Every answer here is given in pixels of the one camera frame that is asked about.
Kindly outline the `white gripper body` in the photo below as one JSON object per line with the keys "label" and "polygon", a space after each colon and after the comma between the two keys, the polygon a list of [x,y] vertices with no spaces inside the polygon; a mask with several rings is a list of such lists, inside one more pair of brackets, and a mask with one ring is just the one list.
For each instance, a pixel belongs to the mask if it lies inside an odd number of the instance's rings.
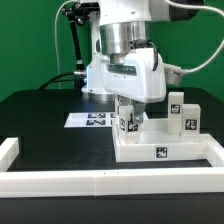
{"label": "white gripper body", "polygon": [[161,56],[156,70],[152,48],[137,49],[124,57],[121,65],[109,63],[101,57],[100,70],[106,91],[142,103],[161,102],[166,96],[166,81]]}

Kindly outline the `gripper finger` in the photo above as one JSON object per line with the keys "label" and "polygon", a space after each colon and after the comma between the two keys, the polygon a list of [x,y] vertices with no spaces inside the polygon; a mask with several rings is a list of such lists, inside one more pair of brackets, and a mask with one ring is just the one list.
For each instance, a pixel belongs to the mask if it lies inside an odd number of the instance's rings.
{"label": "gripper finger", "polygon": [[139,101],[133,101],[133,112],[132,112],[132,119],[134,124],[141,124],[143,122],[143,113],[145,111],[146,104],[139,102]]}

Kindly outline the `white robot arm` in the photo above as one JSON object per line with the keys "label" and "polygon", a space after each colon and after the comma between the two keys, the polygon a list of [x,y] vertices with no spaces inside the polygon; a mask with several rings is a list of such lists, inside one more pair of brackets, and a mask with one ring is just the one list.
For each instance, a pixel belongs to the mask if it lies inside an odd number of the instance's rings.
{"label": "white robot arm", "polygon": [[115,94],[134,124],[143,122],[147,103],[166,95],[165,65],[152,41],[153,22],[193,18],[204,0],[71,0],[63,7],[70,27],[89,23],[92,59],[78,69],[87,73],[82,91],[88,95]]}

